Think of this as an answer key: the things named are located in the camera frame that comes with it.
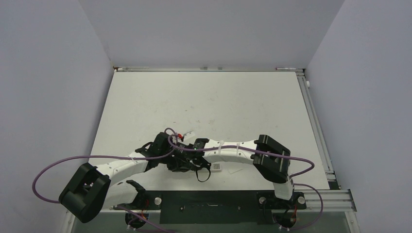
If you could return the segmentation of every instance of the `white table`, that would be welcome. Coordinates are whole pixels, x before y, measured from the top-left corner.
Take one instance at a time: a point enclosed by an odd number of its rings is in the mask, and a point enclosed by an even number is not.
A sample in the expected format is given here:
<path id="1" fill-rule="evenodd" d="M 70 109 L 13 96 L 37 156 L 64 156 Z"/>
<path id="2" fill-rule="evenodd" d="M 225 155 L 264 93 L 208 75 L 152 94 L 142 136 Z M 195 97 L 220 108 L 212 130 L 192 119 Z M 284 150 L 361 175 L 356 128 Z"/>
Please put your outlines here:
<path id="1" fill-rule="evenodd" d="M 166 127 L 232 142 L 267 134 L 292 156 L 315 163 L 312 171 L 294 177 L 295 183 L 329 189 L 294 72 L 116 72 L 92 155 L 126 156 Z M 308 166 L 292 161 L 289 169 L 295 173 Z M 222 168 L 205 183 L 198 182 L 194 172 L 171 172 L 165 165 L 130 179 L 147 190 L 273 189 L 254 166 L 223 163 Z M 205 179 L 207 173 L 199 176 Z"/>

